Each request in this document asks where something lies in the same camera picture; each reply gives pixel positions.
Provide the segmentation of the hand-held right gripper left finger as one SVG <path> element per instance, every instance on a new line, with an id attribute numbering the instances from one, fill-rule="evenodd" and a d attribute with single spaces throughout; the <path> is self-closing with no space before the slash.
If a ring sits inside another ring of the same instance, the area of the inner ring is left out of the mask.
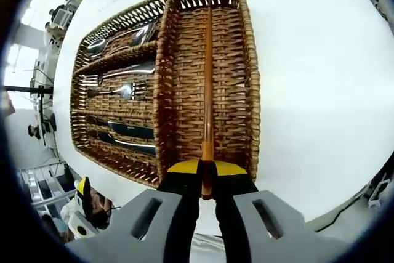
<path id="1" fill-rule="evenodd" d="M 107 229 L 66 245 L 78 262 L 189 262 L 199 215 L 201 174 L 171 168 L 115 211 Z"/>

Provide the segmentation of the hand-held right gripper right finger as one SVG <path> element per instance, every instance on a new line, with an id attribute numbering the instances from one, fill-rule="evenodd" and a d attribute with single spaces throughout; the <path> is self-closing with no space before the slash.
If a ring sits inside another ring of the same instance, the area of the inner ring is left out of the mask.
<path id="1" fill-rule="evenodd" d="M 216 218 L 227 262 L 333 262 L 347 248 L 321 237 L 303 215 L 268 190 L 259 191 L 235 164 L 212 171 Z"/>

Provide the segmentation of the person's left hand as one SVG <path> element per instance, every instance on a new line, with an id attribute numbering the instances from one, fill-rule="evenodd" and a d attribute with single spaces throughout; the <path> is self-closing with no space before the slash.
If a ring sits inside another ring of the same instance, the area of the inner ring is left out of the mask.
<path id="1" fill-rule="evenodd" d="M 100 201 L 98 194 L 92 195 L 92 216 L 91 222 L 97 228 L 105 228 L 110 220 L 112 201 L 104 199 L 104 204 Z"/>

